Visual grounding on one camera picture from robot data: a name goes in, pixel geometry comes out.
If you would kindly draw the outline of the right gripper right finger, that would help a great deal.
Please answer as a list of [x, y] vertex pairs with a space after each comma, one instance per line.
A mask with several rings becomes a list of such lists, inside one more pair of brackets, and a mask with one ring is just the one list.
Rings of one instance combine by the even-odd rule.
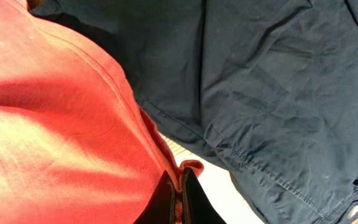
[[197, 176], [189, 167], [182, 176], [183, 224], [226, 224], [209, 202]]

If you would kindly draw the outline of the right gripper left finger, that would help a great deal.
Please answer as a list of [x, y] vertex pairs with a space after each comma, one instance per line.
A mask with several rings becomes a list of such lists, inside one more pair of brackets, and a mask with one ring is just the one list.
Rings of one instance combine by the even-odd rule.
[[175, 224], [175, 187], [167, 171], [134, 224]]

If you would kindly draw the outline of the orange soccer t-shirt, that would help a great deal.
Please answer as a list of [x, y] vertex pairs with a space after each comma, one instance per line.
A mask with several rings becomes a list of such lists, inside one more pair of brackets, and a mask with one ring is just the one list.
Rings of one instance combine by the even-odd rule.
[[175, 162], [121, 66], [85, 36], [0, 1], [0, 223], [134, 223]]

